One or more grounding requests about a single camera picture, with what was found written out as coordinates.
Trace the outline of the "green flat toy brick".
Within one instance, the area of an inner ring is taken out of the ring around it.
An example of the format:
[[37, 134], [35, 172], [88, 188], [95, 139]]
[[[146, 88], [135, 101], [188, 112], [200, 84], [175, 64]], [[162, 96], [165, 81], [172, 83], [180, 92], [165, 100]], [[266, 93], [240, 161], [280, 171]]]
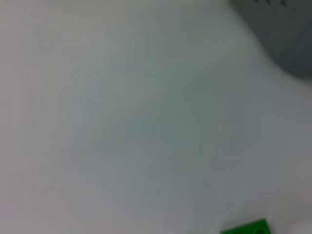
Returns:
[[265, 218], [223, 229], [219, 234], [272, 234]]

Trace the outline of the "grey perforated storage basket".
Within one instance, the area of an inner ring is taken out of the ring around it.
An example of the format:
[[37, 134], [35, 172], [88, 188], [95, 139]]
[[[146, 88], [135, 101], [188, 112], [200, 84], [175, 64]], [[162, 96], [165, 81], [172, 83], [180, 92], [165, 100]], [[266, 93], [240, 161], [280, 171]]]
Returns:
[[228, 0], [271, 59], [312, 80], [312, 0]]

